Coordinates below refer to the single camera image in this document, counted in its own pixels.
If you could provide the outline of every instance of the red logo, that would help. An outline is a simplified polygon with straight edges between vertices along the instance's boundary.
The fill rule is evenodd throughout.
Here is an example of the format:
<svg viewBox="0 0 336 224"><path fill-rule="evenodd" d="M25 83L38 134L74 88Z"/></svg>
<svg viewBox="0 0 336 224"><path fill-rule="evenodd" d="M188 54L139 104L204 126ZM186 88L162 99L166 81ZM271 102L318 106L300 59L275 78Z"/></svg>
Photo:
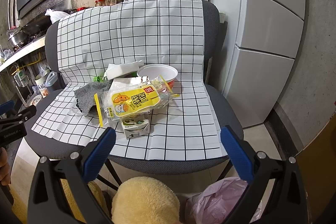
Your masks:
<svg viewBox="0 0 336 224"><path fill-rule="evenodd" d="M154 91L153 89L152 89L152 87L151 86L149 86L149 87L147 87L147 88L145 88L145 89L143 89L146 93L150 93L150 92L152 92L152 91Z"/></svg>

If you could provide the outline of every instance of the blue gripper pad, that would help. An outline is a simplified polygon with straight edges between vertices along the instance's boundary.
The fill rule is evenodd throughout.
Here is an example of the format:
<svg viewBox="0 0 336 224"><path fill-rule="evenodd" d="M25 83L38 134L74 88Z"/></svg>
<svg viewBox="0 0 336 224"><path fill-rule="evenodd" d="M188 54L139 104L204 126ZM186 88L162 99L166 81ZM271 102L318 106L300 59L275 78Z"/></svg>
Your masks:
<svg viewBox="0 0 336 224"><path fill-rule="evenodd" d="M99 171L116 143L116 132L109 128L92 150L83 165L83 180L88 183L97 178Z"/></svg>
<svg viewBox="0 0 336 224"><path fill-rule="evenodd" d="M220 132L220 140L239 177L248 183L253 181L253 166L247 154L227 127Z"/></svg>
<svg viewBox="0 0 336 224"><path fill-rule="evenodd" d="M14 108L14 101L10 100L2 105L0 105L0 115L6 113L7 111L10 111L12 108Z"/></svg>

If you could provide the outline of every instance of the white countertop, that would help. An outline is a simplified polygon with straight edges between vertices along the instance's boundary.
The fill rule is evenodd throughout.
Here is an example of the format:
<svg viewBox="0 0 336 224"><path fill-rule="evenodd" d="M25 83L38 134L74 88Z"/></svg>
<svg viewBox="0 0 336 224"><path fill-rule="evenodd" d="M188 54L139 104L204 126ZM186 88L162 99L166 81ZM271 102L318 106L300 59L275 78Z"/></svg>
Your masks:
<svg viewBox="0 0 336 224"><path fill-rule="evenodd" d="M45 45L45 36L31 42L15 52L10 58L8 58L5 63L0 66L0 72L8 68L11 64L24 57L25 55L43 47Z"/></svg>

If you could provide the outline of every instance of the hand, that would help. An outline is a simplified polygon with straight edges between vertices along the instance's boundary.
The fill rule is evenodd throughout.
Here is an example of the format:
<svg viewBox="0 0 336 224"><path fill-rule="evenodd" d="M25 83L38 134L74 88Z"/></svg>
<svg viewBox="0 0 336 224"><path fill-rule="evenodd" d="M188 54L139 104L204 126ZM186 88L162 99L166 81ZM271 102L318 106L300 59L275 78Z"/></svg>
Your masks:
<svg viewBox="0 0 336 224"><path fill-rule="evenodd" d="M7 162L7 152L3 147L0 155L0 181L3 186L11 183L11 176L9 175L9 164Z"/></svg>

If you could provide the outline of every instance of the gray chair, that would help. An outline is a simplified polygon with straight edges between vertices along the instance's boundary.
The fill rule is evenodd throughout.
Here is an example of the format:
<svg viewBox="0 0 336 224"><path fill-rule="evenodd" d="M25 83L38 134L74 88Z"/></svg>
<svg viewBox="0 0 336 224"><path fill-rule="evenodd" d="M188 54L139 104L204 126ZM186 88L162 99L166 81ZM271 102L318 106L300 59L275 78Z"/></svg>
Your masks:
<svg viewBox="0 0 336 224"><path fill-rule="evenodd" d="M215 51L216 45L222 43L218 39L218 33L220 28L219 23L219 12L217 8L210 2L203 1L203 12L204 12L204 60L205 62L209 60ZM58 60L57 55L57 27L58 22L55 22L49 27L46 35L46 57L51 70L59 72L58 70ZM241 124L239 123L235 113L230 107L227 100L223 95L218 92L214 87L210 85L205 85L206 90L210 96L210 100L216 112L218 122L220 127L229 125L236 135L243 139L244 133ZM38 117L43 113L46 107L56 98L56 96L61 92L61 90L56 90L49 94L37 105L36 115L31 118L26 123L27 136L25 137L29 146L40 156L47 156L51 159L64 159L71 152L80 152L84 147L79 145L72 145L68 143L59 142L55 139L47 138L31 130L31 127L36 122ZM208 159L208 160L189 160L189 161L178 161L178 160L137 160L130 159L120 156L109 156L109 159L115 163L118 163L126 168L136 170L139 172L147 174L160 174L160 175L176 175L176 174L187 174L192 172L197 172L204 170L213 166L216 166L226 160L228 156ZM106 162L106 165L112 175L115 177L116 181L120 184L121 181L115 173L110 161ZM223 175L231 167L231 162L228 164L227 168L224 170ZM102 182L106 183L108 181L104 180L102 177L98 177Z"/></svg>

